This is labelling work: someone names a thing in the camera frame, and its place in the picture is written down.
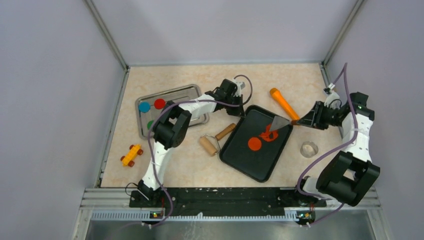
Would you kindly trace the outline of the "wooden handled metal scraper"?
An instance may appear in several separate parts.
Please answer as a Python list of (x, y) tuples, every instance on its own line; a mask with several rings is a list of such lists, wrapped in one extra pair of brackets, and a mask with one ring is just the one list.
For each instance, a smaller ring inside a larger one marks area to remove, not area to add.
[(296, 124), (297, 124), (297, 120), (288, 120), (282, 116), (276, 115), (272, 120), (269, 131), (270, 132), (277, 131), (286, 126), (294, 126)]

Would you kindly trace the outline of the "black baking tray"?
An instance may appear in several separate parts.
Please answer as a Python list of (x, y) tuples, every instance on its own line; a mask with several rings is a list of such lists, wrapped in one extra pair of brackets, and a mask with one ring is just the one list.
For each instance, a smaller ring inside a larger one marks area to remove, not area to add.
[[(293, 131), (293, 126), (288, 125), (278, 129), (276, 140), (266, 142), (261, 139), (259, 135), (266, 130), (267, 125), (272, 124), (275, 116), (275, 113), (263, 107), (250, 105), (245, 110), (245, 117), (239, 120), (221, 148), (220, 160), (259, 183), (266, 182)], [(258, 137), (261, 140), (260, 150), (249, 149), (248, 140), (252, 137)]]

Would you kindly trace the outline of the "orange-red dough scrap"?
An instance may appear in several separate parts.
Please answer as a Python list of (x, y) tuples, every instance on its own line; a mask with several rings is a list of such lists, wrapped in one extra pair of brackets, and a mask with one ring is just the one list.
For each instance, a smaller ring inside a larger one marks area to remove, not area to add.
[(278, 136), (278, 130), (271, 131), (271, 124), (268, 124), (265, 128), (265, 131), (259, 135), (259, 137), (265, 142), (273, 142), (278, 138)]

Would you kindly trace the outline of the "wooden dough roller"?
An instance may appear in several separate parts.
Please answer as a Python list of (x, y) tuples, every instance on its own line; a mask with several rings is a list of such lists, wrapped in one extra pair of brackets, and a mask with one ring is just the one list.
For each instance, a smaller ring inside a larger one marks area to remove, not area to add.
[(235, 128), (236, 124), (231, 123), (216, 135), (201, 135), (198, 142), (209, 156), (216, 156), (221, 151), (220, 140), (230, 134)]

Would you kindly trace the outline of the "orange-red dough piece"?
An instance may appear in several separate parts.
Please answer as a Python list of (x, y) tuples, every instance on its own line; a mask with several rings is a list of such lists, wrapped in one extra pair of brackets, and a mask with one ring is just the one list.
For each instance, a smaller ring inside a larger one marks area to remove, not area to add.
[(247, 145), (248, 145), (250, 150), (259, 151), (262, 147), (262, 142), (258, 137), (251, 137), (248, 140)]

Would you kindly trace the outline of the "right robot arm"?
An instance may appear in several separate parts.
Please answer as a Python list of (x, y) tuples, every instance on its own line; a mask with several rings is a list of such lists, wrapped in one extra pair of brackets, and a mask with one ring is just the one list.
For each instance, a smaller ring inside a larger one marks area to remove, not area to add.
[(370, 129), (375, 112), (367, 107), (368, 95), (354, 92), (339, 109), (333, 109), (322, 101), (296, 125), (318, 130), (329, 126), (342, 128), (342, 145), (323, 154), (333, 159), (322, 170), (319, 177), (305, 176), (298, 179), (293, 200), (299, 206), (307, 206), (313, 198), (335, 199), (342, 204), (355, 207), (378, 179), (381, 169), (370, 156)]

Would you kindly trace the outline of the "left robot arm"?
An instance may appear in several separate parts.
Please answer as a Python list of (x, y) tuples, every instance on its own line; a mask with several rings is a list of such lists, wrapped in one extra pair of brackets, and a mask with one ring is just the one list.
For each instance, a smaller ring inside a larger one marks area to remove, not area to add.
[(191, 120), (222, 109), (230, 116), (244, 117), (245, 87), (245, 82), (235, 78), (224, 79), (220, 86), (195, 99), (165, 104), (147, 134), (150, 162), (137, 187), (147, 206), (154, 207), (160, 202), (158, 189), (163, 187), (167, 165), (174, 149), (184, 141)]

